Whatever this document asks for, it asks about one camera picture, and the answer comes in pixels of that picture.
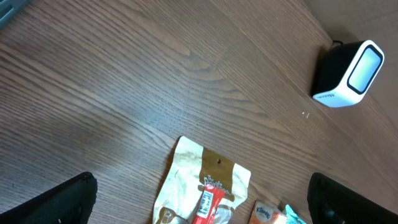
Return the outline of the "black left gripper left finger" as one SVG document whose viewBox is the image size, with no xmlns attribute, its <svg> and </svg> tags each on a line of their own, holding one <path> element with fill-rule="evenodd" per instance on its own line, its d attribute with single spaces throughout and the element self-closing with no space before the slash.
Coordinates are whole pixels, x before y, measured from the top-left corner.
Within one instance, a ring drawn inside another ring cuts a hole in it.
<svg viewBox="0 0 398 224">
<path fill-rule="evenodd" d="M 1 223 L 87 224 L 98 190 L 91 172 L 68 181 L 1 214 Z"/>
</svg>

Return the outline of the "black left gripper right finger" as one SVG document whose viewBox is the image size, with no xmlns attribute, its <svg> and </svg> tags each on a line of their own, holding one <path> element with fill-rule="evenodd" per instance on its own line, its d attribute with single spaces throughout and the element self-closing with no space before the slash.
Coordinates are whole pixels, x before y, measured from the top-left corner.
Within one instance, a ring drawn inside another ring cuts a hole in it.
<svg viewBox="0 0 398 224">
<path fill-rule="evenodd" d="M 397 224 L 397 214 L 315 172 L 307 194 L 314 224 Z"/>
</svg>

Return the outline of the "teal wet wipes pack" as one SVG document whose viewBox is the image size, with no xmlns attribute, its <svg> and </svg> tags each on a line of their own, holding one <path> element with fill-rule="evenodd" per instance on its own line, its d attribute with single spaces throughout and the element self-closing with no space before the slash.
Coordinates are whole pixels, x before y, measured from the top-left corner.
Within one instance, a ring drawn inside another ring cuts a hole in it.
<svg viewBox="0 0 398 224">
<path fill-rule="evenodd" d="M 286 205 L 282 213 L 287 217 L 286 224 L 307 224 L 293 211 L 290 205 Z"/>
</svg>

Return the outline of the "small orange packet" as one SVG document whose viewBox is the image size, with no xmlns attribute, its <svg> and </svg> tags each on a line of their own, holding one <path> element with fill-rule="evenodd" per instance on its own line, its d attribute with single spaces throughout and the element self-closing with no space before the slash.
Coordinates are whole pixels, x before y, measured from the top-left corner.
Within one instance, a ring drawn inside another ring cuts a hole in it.
<svg viewBox="0 0 398 224">
<path fill-rule="evenodd" d="M 287 216 L 264 202 L 256 201 L 249 224 L 286 224 Z"/>
</svg>

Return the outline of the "brown red snack bag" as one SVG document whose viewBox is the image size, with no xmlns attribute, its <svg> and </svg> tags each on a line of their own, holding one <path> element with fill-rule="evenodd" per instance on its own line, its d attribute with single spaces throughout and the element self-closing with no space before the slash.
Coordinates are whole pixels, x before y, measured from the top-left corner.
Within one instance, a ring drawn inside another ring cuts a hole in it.
<svg viewBox="0 0 398 224">
<path fill-rule="evenodd" d="M 215 223 L 228 223 L 248 197 L 251 171 L 185 136 L 179 137 L 163 186 L 155 200 L 153 223 L 192 223 L 205 185 L 225 191 Z"/>
</svg>

